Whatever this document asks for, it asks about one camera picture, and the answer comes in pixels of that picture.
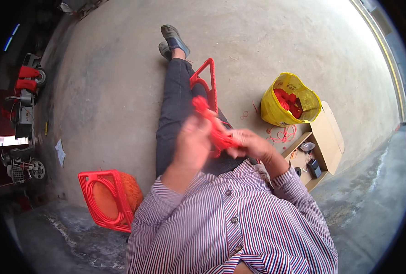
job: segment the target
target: scooter seat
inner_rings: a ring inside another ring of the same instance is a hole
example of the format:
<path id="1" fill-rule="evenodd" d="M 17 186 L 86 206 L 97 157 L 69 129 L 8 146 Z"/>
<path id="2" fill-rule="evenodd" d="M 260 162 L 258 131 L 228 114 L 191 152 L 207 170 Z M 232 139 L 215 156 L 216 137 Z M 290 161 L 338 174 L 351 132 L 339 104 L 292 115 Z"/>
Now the scooter seat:
<path id="1" fill-rule="evenodd" d="M 11 158 L 17 159 L 17 158 L 26 158 L 29 156 L 32 156 L 32 154 L 35 151 L 35 146 L 29 146 L 25 149 L 12 149 L 9 151 L 9 154 L 11 155 Z"/>

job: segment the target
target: black device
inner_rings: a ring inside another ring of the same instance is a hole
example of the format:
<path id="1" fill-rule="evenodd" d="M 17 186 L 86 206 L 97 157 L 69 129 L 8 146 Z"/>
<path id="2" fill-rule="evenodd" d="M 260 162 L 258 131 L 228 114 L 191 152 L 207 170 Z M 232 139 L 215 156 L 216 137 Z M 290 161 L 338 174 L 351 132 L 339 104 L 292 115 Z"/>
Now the black device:
<path id="1" fill-rule="evenodd" d="M 317 162 L 316 159 L 311 159 L 308 162 L 308 170 L 310 171 L 311 175 L 314 178 L 319 178 L 320 175 L 322 174 L 322 171 L 320 170 L 320 167 L 319 167 L 319 163 Z"/>
<path id="2" fill-rule="evenodd" d="M 302 175 L 302 169 L 300 169 L 300 167 L 295 167 L 294 171 L 299 175 L 299 177 Z"/>

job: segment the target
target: scooter wheel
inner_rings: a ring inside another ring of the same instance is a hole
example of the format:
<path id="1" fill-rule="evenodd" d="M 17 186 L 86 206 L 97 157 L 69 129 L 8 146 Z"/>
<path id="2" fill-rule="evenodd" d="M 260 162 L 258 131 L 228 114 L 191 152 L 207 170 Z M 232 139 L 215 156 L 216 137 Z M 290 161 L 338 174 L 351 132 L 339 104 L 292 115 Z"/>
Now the scooter wheel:
<path id="1" fill-rule="evenodd" d="M 36 167 L 38 170 L 31 170 L 31 176 L 32 176 L 32 181 L 36 181 L 36 182 L 43 182 L 46 181 L 47 178 L 47 172 L 45 169 L 45 165 L 37 160 L 32 160 L 31 165 L 33 165 L 34 167 Z"/>
<path id="2" fill-rule="evenodd" d="M 34 78 L 34 80 L 37 83 L 37 87 L 42 87 L 46 84 L 46 72 L 44 69 L 42 68 L 36 68 L 36 70 L 38 70 L 38 72 L 40 73 L 40 75 L 38 75 L 37 77 Z"/>

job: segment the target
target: red string on floor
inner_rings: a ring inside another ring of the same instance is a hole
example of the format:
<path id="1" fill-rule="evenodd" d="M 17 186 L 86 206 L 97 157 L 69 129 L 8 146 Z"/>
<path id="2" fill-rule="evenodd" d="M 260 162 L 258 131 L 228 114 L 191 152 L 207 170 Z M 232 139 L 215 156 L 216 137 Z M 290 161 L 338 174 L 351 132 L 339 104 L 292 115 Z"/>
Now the red string on floor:
<path id="1" fill-rule="evenodd" d="M 240 117 L 241 120 L 244 120 L 244 118 L 249 116 L 249 112 L 248 111 L 244 111 L 244 113 L 242 114 L 242 116 Z"/>
<path id="2" fill-rule="evenodd" d="M 253 104 L 253 107 L 255 108 L 256 114 L 259 114 L 259 113 L 258 113 L 258 109 L 257 109 L 256 106 L 255 106 L 255 102 L 252 101 L 252 104 Z"/>
<path id="3" fill-rule="evenodd" d="M 271 130 L 274 128 L 275 126 L 272 126 L 271 129 L 267 129 L 266 132 L 269 134 L 269 137 L 266 138 L 266 140 L 272 140 L 273 141 L 273 145 L 274 143 L 285 143 L 288 141 L 291 141 L 294 139 L 294 136 L 296 135 L 296 131 L 297 131 L 297 127 L 294 124 L 291 124 L 287 127 L 284 128 L 283 131 L 279 131 L 276 134 L 277 138 L 273 138 L 271 136 Z"/>

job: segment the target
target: gray sneaker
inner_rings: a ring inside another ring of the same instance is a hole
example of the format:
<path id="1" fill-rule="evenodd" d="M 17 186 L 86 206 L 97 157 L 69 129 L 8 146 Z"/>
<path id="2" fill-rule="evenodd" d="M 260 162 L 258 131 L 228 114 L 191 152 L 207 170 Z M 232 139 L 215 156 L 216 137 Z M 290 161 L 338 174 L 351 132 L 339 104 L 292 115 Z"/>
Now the gray sneaker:
<path id="1" fill-rule="evenodd" d="M 173 27 L 172 25 L 163 25 L 160 27 L 160 31 L 167 41 L 170 50 L 179 48 L 184 51 L 186 58 L 188 57 L 188 55 L 191 53 L 191 50 L 181 40 L 181 37 L 178 34 L 178 30 L 175 27 Z"/>
<path id="2" fill-rule="evenodd" d="M 159 51 L 165 59 L 171 61 L 173 53 L 171 52 L 167 42 L 161 42 L 159 44 Z"/>

